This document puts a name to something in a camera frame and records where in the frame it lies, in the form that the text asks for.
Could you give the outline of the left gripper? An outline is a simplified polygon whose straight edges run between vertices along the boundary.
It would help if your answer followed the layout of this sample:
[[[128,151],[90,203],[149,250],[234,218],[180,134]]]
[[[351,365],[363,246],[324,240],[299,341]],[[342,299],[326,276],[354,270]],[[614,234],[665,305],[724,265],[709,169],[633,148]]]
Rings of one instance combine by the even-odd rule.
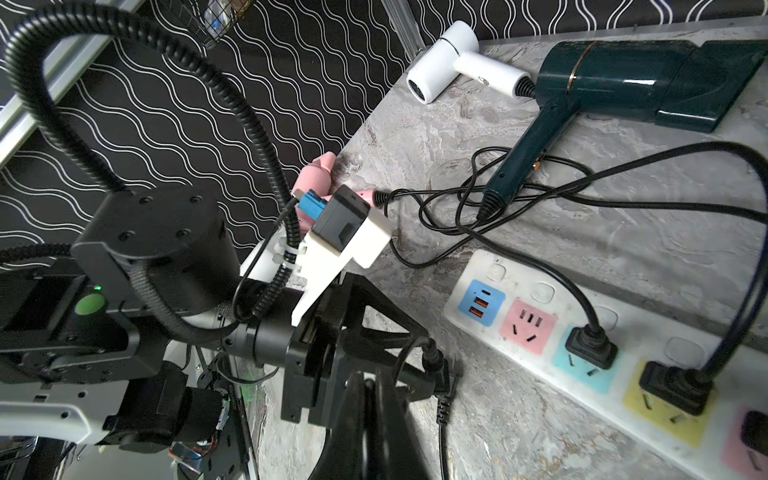
[[[436,342],[367,278],[333,281],[294,326],[301,296],[285,289],[265,317],[240,324],[221,342],[228,355],[283,370],[283,420],[306,415],[313,425],[331,425],[354,372],[390,374],[410,402],[449,393],[449,364]]]

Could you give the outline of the black cord white back dryer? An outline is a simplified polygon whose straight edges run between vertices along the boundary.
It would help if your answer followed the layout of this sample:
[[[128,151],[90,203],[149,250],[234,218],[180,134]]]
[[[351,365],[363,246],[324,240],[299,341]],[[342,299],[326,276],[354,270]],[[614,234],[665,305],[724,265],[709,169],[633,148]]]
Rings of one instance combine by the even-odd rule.
[[[410,194],[419,207],[418,218],[426,228],[446,236],[456,236],[459,239],[456,244],[428,260],[427,263],[433,266],[469,242],[477,241],[495,253],[518,260],[526,266],[549,275],[574,297],[587,319],[585,326],[575,327],[569,332],[566,340],[567,351],[596,367],[608,369],[615,363],[618,348],[609,340],[607,331],[600,324],[596,310],[587,299],[586,294],[572,280],[568,279],[562,272],[551,265],[493,242],[485,234],[517,219],[532,210],[534,206],[555,198],[563,198],[569,202],[592,207],[712,213],[766,224],[767,214],[765,212],[758,212],[744,207],[701,202],[606,200],[589,198],[582,193],[583,190],[591,187],[598,180],[617,176],[621,173],[637,170],[666,160],[704,153],[732,155],[750,166],[757,174],[760,183],[765,184],[767,182],[766,158],[746,145],[730,141],[706,141],[675,147],[600,172],[595,172],[580,162],[564,157],[554,157],[552,159],[553,162],[581,172],[581,178],[560,186],[525,183],[523,187],[527,191],[526,194],[516,194],[513,197],[514,203],[519,206],[514,212],[508,212],[503,206],[494,206],[491,208],[490,217],[487,220],[476,220],[466,225],[460,219],[455,219],[452,225],[442,225],[435,221],[429,209],[433,202],[449,195],[456,197],[458,201],[455,212],[456,216],[461,216],[466,206],[478,207],[480,205],[472,197],[480,191],[482,186],[479,184],[478,179],[487,169],[478,166],[477,158],[472,156],[470,158],[470,176],[460,185],[441,190],[414,190]],[[767,251],[762,249],[744,300],[737,310],[735,318],[731,321],[726,334],[707,362],[700,368],[689,367],[684,369],[652,361],[642,370],[639,380],[641,389],[687,414],[695,416],[703,414],[714,390],[716,378],[725,370],[725,367],[735,356],[736,351],[743,344],[766,300]]]

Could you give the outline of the white multicolour power strip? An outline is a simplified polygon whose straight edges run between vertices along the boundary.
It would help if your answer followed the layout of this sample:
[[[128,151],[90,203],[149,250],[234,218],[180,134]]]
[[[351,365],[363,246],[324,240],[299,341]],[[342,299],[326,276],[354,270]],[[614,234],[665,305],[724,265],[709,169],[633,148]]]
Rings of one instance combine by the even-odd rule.
[[[709,392],[679,384],[719,340],[544,272],[472,254],[444,316],[699,479],[767,475],[767,357],[737,349]]]

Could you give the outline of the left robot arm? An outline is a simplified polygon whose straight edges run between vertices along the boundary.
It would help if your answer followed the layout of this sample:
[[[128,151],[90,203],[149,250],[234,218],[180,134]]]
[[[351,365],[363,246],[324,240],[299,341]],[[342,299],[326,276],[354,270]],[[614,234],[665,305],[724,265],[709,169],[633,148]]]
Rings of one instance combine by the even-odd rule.
[[[3,262],[50,257],[45,274],[1,278],[3,382],[97,384],[123,381],[118,413],[105,419],[106,443],[153,451],[212,433],[221,403],[182,384],[164,361],[171,340],[224,344],[251,333],[247,352],[299,377],[301,408],[331,424],[349,407],[348,380],[376,377],[357,399],[387,412],[407,401],[442,396],[452,383],[446,359],[426,330],[367,279],[348,275],[318,299],[286,289],[290,265],[272,279],[242,277],[215,200],[187,186],[146,194],[126,184],[63,120],[43,78],[43,60],[61,40],[108,35],[174,59],[201,80],[238,119],[264,167],[281,209],[278,225],[296,246],[299,224],[276,151],[252,107],[218,69],[156,23],[111,6],[70,2],[33,10],[6,47],[11,84],[43,134],[97,183],[107,197],[71,245],[6,249]]]

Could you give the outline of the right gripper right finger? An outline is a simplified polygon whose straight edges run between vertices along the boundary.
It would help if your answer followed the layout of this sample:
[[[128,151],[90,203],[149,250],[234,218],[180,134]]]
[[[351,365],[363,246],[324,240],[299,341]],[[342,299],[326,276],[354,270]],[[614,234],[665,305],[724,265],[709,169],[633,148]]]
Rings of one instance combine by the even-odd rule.
[[[392,376],[377,374],[373,387],[372,479],[428,479],[429,472],[406,419]]]

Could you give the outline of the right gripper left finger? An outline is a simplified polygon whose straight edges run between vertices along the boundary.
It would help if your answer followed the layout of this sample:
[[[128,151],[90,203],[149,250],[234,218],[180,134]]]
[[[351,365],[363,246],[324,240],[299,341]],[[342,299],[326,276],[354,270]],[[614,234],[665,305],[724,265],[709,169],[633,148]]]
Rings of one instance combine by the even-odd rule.
[[[361,372],[350,376],[335,423],[310,479],[369,478],[374,386]]]

